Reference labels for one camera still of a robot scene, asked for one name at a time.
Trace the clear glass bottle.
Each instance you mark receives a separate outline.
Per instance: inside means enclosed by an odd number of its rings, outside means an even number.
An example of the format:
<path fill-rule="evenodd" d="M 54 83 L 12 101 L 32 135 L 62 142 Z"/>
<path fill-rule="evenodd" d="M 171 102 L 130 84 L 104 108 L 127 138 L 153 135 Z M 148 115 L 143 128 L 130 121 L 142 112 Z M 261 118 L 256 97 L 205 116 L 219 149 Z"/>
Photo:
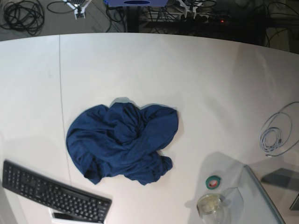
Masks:
<path fill-rule="evenodd" d="M 197 202 L 198 214 L 205 224 L 221 224 L 224 220 L 224 209 L 220 194 L 203 195 Z"/>

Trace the black computer keyboard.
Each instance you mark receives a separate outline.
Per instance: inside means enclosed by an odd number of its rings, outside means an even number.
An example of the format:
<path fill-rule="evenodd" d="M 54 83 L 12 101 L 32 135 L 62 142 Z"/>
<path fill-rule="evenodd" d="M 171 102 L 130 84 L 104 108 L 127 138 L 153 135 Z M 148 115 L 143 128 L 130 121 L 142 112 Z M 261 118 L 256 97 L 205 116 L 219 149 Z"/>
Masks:
<path fill-rule="evenodd" d="M 104 223 L 112 200 L 3 162 L 2 186 L 22 197 L 57 210 L 74 221 Z"/>

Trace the blue box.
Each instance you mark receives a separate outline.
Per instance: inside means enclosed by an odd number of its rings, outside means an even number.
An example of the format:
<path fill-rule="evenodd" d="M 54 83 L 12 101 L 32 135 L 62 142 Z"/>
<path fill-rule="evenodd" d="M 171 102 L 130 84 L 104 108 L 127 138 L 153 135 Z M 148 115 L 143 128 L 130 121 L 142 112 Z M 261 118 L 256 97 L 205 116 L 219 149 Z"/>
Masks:
<path fill-rule="evenodd" d="M 106 0 L 109 6 L 126 7 L 126 6 L 166 6 L 168 0 Z"/>

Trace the dark blue t-shirt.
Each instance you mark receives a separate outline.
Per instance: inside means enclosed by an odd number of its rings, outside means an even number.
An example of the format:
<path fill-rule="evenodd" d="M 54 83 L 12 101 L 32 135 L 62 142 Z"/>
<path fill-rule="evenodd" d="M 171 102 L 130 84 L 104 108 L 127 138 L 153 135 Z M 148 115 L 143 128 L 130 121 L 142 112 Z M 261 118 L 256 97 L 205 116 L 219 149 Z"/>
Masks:
<path fill-rule="evenodd" d="M 171 158 L 159 152 L 177 131 L 176 109 L 117 102 L 82 112 L 68 129 L 66 147 L 76 168 L 94 184 L 123 175 L 146 185 L 172 169 Z"/>

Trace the black power strip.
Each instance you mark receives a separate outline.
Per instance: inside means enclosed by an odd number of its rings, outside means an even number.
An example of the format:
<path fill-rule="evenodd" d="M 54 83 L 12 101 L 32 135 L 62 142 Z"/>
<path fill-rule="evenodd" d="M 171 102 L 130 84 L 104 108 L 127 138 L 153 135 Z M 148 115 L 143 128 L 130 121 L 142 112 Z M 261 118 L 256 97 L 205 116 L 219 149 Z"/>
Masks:
<path fill-rule="evenodd" d="M 180 16 L 181 21 L 186 21 L 188 23 L 194 23 L 194 24 L 208 24 L 208 23 L 216 23 L 216 24 L 225 24 L 229 20 L 231 20 L 232 17 L 230 15 L 224 15 L 224 14 L 196 14 L 195 17 L 193 14 L 188 14 L 185 16 L 184 14 Z"/>

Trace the green and red tape roll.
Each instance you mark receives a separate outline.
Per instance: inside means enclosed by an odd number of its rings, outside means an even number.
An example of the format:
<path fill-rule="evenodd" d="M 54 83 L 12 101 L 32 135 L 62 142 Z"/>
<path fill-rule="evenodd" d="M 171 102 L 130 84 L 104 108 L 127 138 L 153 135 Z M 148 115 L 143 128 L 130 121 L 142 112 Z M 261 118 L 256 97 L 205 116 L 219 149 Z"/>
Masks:
<path fill-rule="evenodd" d="M 210 176 L 206 179 L 206 187 L 210 190 L 216 189 L 221 184 L 221 178 L 217 175 Z"/>

